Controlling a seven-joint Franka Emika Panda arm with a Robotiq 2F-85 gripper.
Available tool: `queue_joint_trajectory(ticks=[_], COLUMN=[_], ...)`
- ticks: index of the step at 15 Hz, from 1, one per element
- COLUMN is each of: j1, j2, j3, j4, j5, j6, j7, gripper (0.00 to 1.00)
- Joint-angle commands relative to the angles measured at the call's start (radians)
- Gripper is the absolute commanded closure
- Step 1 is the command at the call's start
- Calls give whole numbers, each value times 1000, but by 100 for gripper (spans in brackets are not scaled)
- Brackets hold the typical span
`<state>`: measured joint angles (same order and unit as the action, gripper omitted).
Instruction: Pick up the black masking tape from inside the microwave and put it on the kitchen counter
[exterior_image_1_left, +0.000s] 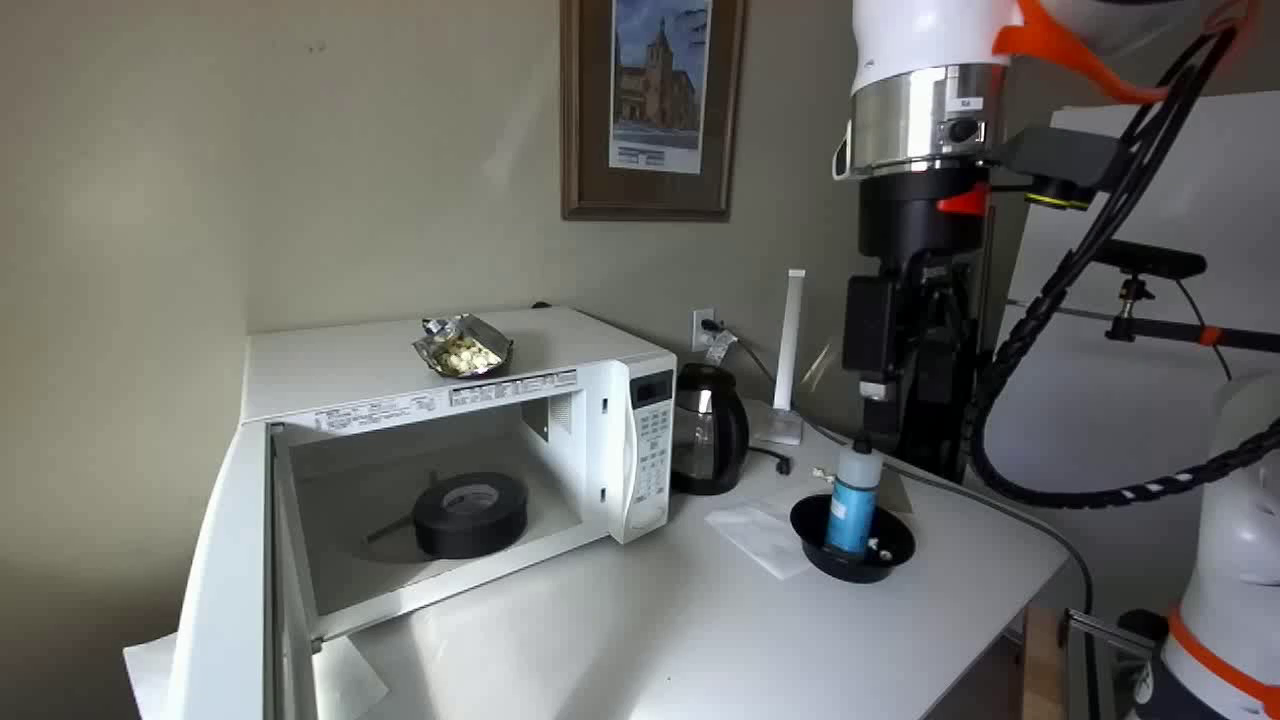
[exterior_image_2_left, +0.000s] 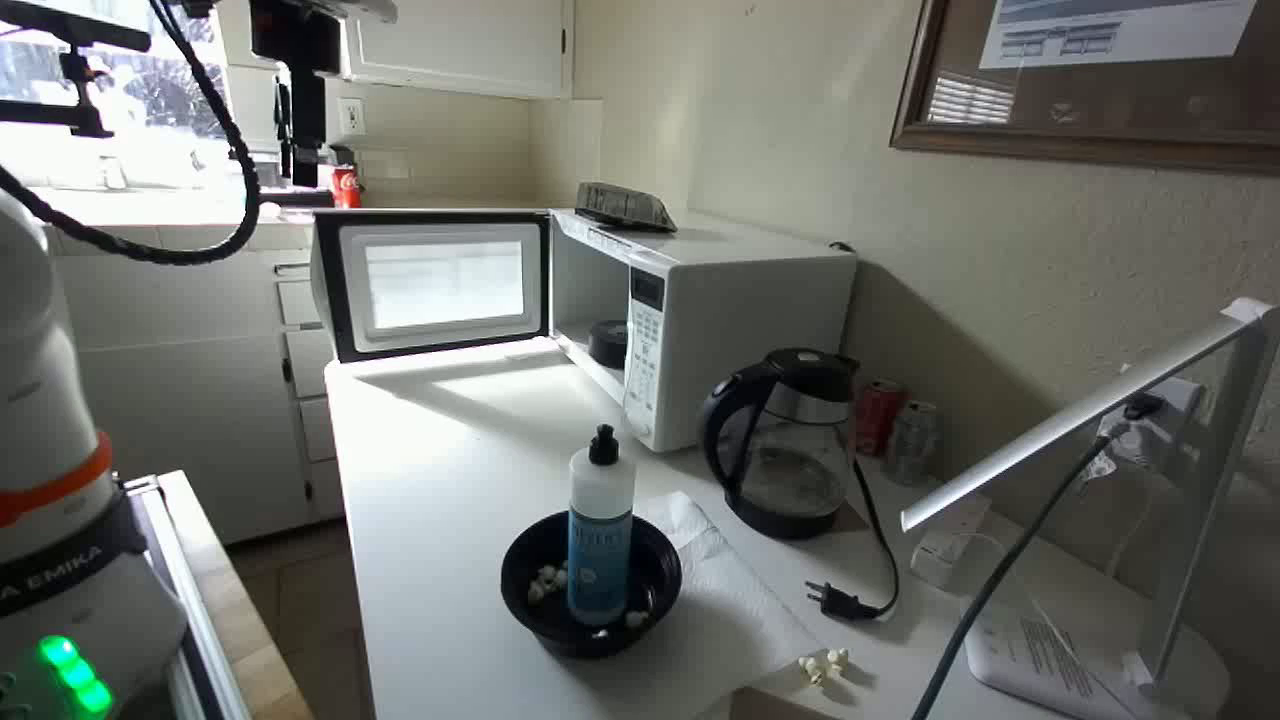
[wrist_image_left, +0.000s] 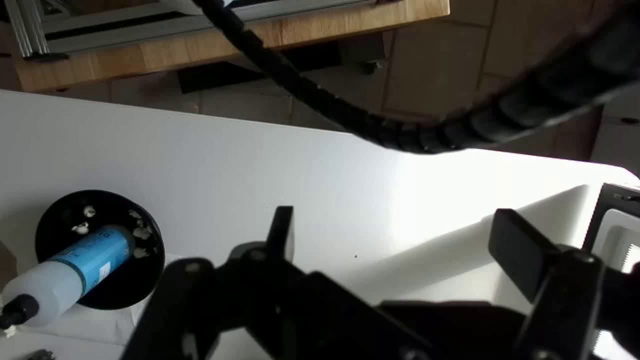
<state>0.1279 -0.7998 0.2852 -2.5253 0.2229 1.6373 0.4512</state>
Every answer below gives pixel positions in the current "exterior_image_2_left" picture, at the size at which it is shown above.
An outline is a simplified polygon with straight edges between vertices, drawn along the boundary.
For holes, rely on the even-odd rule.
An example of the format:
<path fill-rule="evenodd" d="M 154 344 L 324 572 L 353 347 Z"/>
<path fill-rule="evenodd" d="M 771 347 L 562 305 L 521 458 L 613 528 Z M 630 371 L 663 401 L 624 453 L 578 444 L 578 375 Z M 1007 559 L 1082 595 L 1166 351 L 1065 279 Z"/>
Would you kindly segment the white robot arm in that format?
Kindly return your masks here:
<path fill-rule="evenodd" d="M 0 201 L 3 720 L 115 720 L 178 640 L 182 610 L 83 401 L 48 235 Z"/>

